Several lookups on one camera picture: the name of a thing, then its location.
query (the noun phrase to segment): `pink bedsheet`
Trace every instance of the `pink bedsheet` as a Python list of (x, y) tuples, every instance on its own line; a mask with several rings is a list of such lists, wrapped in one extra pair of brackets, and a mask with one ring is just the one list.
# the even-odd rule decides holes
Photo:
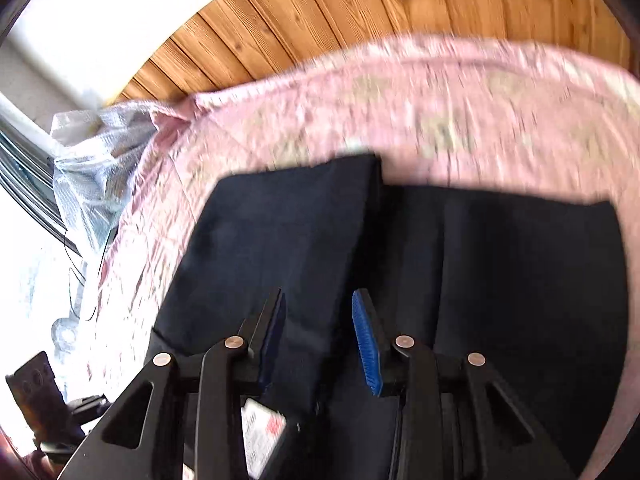
[(630, 335), (593, 479), (640, 411), (640, 85), (621, 68), (532, 43), (412, 36), (161, 108), (100, 275), (88, 372), (116, 396), (216, 182), (373, 150), (386, 181), (610, 199), (628, 256)]

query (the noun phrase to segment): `clear plastic wrap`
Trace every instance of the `clear plastic wrap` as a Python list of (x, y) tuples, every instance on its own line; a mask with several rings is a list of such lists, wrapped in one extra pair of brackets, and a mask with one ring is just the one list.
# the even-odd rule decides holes
[(158, 104), (137, 101), (55, 115), (51, 136), (65, 149), (54, 160), (53, 191), (82, 257), (102, 256), (131, 198), (140, 156), (157, 129)]

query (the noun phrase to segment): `metal pin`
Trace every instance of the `metal pin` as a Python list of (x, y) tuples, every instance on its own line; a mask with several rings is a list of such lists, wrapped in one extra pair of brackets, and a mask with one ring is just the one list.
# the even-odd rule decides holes
[(473, 366), (482, 366), (486, 362), (484, 356), (478, 352), (471, 352), (471, 354), (466, 356), (466, 360)]
[(171, 362), (171, 356), (167, 352), (161, 352), (154, 357), (154, 364), (156, 366), (166, 366)]
[(414, 338), (410, 335), (399, 335), (396, 337), (396, 345), (400, 348), (411, 348), (414, 344)]
[(225, 339), (225, 346), (227, 348), (240, 348), (244, 344), (244, 339), (239, 335), (233, 335)]

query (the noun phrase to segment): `black fabric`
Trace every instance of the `black fabric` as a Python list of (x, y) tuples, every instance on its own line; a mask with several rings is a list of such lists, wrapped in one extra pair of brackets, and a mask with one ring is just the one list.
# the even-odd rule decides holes
[(359, 286), (390, 335), (485, 354), (574, 471), (606, 423), (628, 317), (609, 203), (383, 186), (373, 156), (229, 177), (198, 221), (148, 356), (206, 350), (271, 286), (283, 288), (288, 317), (261, 400), (286, 415), (322, 414), (298, 478), (388, 476), (398, 402), (374, 398), (364, 381), (350, 322)]

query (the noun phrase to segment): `pink fabric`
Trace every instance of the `pink fabric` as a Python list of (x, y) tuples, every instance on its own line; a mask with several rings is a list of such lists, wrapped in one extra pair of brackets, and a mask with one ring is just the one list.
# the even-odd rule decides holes
[(112, 396), (142, 366), (156, 313), (222, 176), (373, 150), (389, 183), (616, 205), (630, 279), (628, 355), (581, 478), (608, 462), (640, 411), (640, 85), (627, 72), (540, 44), (389, 38), (193, 95), (156, 121), (100, 276), (89, 370)]

